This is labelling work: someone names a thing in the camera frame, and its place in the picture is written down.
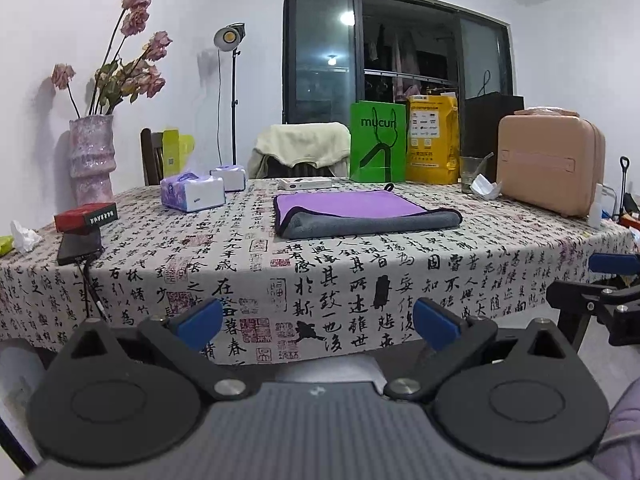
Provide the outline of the purple and grey towel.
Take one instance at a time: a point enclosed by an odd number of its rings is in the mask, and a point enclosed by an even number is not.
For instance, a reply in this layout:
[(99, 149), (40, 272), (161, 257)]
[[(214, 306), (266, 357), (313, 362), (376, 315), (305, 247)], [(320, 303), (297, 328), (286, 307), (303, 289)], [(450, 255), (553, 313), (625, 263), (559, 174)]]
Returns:
[(454, 229), (462, 214), (426, 209), (388, 186), (373, 191), (297, 192), (273, 199), (274, 232), (285, 240)]

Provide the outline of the small white bottle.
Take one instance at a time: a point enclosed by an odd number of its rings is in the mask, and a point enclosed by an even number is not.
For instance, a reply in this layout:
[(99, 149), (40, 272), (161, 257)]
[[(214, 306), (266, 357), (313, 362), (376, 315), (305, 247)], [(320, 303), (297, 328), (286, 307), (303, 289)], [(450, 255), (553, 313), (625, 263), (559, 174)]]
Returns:
[(589, 209), (588, 214), (588, 226), (593, 229), (599, 229), (602, 221), (602, 206), (601, 206), (601, 197), (602, 197), (602, 184), (597, 183), (594, 188), (593, 200)]

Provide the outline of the calligraphy print tablecloth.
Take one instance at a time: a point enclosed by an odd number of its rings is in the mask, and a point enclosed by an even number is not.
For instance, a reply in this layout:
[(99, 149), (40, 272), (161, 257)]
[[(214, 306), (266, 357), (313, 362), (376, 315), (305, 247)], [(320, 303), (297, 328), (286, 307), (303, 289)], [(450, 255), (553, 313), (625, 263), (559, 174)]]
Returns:
[(183, 214), (155, 186), (116, 197), (103, 254), (81, 273), (59, 266), (60, 234), (1, 260), (1, 335), (56, 350), (93, 314), (92, 285), (113, 326), (174, 316), (217, 299), (220, 333), (206, 347), (220, 364), (276, 364), (386, 348), (416, 338), (412, 308), (426, 297), (460, 316), (500, 318), (540, 307), (556, 280), (591, 282), (596, 252), (628, 254), (631, 232), (512, 200), (485, 202), (454, 186), (400, 184), (427, 209), (460, 212), (457, 229), (281, 240), (270, 180), (224, 206)]

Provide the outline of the black smartphone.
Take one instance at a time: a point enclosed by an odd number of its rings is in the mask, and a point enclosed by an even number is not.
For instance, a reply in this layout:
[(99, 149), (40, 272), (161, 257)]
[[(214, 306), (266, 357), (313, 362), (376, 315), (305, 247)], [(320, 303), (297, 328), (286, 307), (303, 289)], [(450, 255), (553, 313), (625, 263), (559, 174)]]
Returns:
[(59, 266), (81, 263), (89, 260), (93, 261), (102, 255), (102, 237), (99, 229), (92, 229), (85, 232), (67, 232), (62, 236), (56, 262)]

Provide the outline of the near purple tissue pack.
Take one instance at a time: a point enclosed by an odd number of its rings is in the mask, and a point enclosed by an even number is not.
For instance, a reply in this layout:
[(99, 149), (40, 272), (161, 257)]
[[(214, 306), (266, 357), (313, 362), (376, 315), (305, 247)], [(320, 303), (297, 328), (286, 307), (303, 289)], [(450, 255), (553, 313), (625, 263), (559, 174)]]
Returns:
[(168, 208), (197, 212), (224, 206), (226, 193), (220, 177), (185, 172), (160, 181), (160, 200)]

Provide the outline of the purple tissue pack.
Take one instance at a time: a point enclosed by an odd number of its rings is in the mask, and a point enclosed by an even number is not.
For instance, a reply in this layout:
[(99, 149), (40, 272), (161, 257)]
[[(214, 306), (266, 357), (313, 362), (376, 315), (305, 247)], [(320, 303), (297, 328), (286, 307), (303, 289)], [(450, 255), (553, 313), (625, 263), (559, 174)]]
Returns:
[(209, 171), (214, 178), (221, 178), (224, 181), (224, 192), (242, 192), (247, 186), (247, 175), (245, 168), (241, 165), (218, 166)]
[(197, 212), (224, 206), (226, 193), (220, 177), (185, 172), (160, 181), (160, 200), (168, 208)]

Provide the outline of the clear drinking glass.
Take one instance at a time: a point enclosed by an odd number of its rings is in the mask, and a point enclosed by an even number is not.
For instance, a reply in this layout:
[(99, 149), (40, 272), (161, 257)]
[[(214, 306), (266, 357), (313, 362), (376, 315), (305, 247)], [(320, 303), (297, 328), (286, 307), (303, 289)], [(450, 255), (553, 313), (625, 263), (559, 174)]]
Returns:
[(487, 163), (493, 157), (493, 152), (490, 152), (483, 158), (473, 156), (460, 157), (460, 184), (462, 193), (471, 193), (471, 184), (477, 176), (486, 169)]

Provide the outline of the crumpled white tissue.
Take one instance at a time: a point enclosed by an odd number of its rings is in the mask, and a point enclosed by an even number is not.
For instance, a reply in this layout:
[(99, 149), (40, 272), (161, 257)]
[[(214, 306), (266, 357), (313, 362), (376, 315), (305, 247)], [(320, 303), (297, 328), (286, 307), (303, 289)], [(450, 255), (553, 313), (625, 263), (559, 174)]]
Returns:
[(20, 222), (12, 220), (10, 223), (13, 247), (21, 254), (32, 252), (42, 241), (42, 236), (32, 229), (24, 228)]

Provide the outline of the yellow green carton box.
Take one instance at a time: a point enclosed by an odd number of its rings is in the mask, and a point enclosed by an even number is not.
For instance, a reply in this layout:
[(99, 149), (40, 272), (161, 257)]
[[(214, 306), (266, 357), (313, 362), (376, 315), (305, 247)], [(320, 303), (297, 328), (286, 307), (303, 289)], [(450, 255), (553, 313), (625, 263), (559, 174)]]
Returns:
[(178, 129), (162, 132), (162, 162), (165, 178), (181, 174), (194, 150), (195, 140), (190, 134), (182, 134)]

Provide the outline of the chair under cream cloth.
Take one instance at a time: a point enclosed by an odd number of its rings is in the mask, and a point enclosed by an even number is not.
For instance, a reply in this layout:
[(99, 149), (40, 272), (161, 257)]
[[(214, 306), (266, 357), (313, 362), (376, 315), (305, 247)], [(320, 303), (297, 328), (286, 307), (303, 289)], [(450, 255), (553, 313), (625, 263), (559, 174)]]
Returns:
[(324, 167), (316, 167), (311, 162), (298, 162), (293, 166), (286, 166), (273, 156), (262, 159), (257, 174), (258, 178), (306, 178), (306, 177), (346, 177), (348, 163), (341, 160), (336, 164)]

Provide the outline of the dark wooden chair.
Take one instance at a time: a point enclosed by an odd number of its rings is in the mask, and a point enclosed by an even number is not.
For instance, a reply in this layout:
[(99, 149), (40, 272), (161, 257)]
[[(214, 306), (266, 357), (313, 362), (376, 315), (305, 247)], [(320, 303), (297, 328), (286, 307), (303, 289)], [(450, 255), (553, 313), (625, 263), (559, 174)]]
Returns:
[(144, 128), (140, 133), (143, 177), (146, 185), (159, 185), (164, 177), (163, 133)]

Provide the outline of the green wrapper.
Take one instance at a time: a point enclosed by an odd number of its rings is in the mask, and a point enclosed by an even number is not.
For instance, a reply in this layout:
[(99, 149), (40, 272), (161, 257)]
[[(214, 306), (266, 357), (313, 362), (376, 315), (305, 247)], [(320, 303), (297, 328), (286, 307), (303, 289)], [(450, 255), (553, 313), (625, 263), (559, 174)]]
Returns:
[(0, 237), (0, 257), (7, 255), (9, 252), (13, 250), (13, 237), (12, 236), (2, 236)]

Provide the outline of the pink speckled vase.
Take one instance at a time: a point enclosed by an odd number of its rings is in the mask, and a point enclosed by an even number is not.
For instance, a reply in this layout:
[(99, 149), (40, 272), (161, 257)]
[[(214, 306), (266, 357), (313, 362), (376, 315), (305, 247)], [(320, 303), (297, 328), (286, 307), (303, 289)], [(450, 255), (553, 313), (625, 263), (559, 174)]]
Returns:
[(68, 169), (78, 206), (113, 199), (113, 119), (112, 115), (91, 115), (70, 122)]

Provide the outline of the yellow printed paper bag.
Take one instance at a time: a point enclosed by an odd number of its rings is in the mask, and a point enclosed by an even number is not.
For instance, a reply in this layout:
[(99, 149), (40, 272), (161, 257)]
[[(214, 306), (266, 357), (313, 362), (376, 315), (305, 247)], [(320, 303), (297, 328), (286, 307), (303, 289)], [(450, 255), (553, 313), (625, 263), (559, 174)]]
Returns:
[(455, 96), (410, 96), (406, 179), (452, 185), (459, 179), (460, 127)]

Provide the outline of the dried pink roses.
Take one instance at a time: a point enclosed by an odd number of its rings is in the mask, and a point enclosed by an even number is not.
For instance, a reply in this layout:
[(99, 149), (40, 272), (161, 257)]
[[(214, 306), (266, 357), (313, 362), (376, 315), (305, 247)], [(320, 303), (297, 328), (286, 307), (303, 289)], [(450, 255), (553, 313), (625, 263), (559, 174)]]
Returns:
[(131, 61), (122, 57), (126, 41), (146, 31), (152, 0), (120, 0), (120, 12), (114, 26), (101, 65), (92, 77), (89, 104), (85, 114), (73, 96), (70, 84), (76, 75), (70, 64), (56, 63), (50, 76), (55, 90), (65, 92), (70, 98), (75, 118), (114, 113), (122, 102), (136, 102), (140, 96), (152, 99), (165, 87), (166, 79), (157, 68), (172, 44), (166, 30), (154, 32), (142, 46), (141, 52)]

